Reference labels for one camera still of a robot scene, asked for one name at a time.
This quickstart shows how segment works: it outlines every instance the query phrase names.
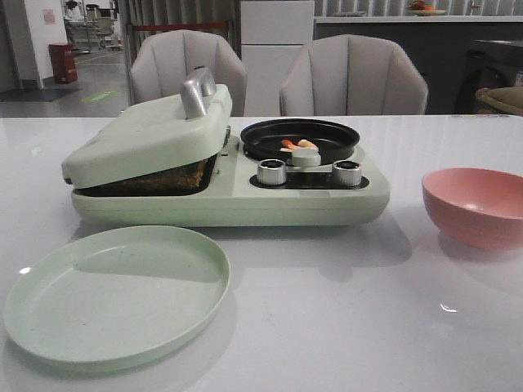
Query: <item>gray floor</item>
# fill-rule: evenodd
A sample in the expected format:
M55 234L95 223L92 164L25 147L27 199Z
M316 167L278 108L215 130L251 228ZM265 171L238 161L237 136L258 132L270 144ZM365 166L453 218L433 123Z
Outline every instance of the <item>gray floor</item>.
M52 102L0 102L0 118L116 117L129 106L123 51L93 50L75 57L78 80L50 88L79 90Z

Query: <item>mint green plate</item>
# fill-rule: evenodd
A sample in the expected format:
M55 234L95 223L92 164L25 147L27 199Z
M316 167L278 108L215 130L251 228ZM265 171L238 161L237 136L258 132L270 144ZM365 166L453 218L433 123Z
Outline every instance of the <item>mint green plate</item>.
M225 253L171 226L110 230L70 243L16 283L11 339L63 368L104 372L160 358L210 322L229 286Z

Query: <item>pink bowl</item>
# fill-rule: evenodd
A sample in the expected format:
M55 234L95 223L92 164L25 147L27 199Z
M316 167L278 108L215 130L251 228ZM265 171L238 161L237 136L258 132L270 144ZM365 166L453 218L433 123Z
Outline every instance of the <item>pink bowl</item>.
M481 249L523 246L523 177L455 167L423 177L423 201L434 224Z

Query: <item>frying pan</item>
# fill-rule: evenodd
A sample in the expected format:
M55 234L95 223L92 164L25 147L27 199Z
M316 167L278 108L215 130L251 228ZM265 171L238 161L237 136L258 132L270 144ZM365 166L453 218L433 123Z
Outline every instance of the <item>frying pan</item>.
M287 162L291 153L279 151L281 140L296 144L307 139L318 146L321 164L327 165L352 155L360 135L354 129L335 122L308 118L280 118L252 124L240 133L244 152L254 159L276 158Z

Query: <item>red trash can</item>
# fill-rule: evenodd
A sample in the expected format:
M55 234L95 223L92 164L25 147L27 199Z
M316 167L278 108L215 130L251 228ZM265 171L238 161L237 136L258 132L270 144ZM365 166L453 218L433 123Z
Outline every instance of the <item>red trash can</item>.
M52 43L49 45L52 71L57 83L71 83L78 79L73 48L70 43Z

